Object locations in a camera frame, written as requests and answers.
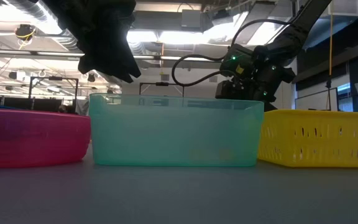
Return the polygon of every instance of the table surface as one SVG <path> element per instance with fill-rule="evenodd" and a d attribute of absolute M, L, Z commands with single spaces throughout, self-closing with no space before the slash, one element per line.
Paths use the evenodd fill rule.
<path fill-rule="evenodd" d="M 0 223 L 358 223 L 358 169 L 0 169 Z"/>

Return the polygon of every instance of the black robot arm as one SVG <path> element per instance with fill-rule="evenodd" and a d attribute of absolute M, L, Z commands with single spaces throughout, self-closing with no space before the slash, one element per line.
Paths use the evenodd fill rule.
<path fill-rule="evenodd" d="M 276 109 L 270 104 L 276 100 L 275 92 L 282 81 L 290 83 L 295 77 L 292 69 L 284 66 L 289 65 L 299 54 L 312 26 L 330 2 L 331 0 L 309 0 L 290 22 L 262 19 L 241 27 L 220 68 L 232 71 L 236 76 L 218 85 L 216 98 L 258 100 L 265 103 L 265 111 Z M 256 46 L 254 51 L 235 44 L 238 34 L 256 22 L 274 22 L 287 27 L 272 43 Z M 222 74 L 232 77 L 232 73 Z"/>

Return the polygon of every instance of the plastic bin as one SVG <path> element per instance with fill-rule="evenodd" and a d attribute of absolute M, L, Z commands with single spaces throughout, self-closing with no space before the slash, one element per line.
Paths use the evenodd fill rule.
<path fill-rule="evenodd" d="M 86 116 L 0 109 L 0 167 L 80 161 L 90 135 L 90 118 Z"/>
<path fill-rule="evenodd" d="M 95 163 L 253 166 L 263 103 L 162 96 L 90 96 Z"/>
<path fill-rule="evenodd" d="M 265 113 L 259 159 L 289 167 L 358 167 L 358 113 Z"/>

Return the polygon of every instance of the yellow plastic basket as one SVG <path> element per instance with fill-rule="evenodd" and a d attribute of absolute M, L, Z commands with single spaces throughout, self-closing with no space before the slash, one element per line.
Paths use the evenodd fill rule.
<path fill-rule="evenodd" d="M 289 167 L 358 167 L 358 113 L 265 113 L 258 158 Z"/>

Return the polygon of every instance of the teal plastic bin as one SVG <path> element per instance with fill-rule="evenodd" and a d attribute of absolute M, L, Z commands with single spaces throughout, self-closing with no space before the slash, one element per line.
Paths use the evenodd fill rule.
<path fill-rule="evenodd" d="M 90 95 L 93 157 L 113 166 L 253 166 L 258 101 Z"/>

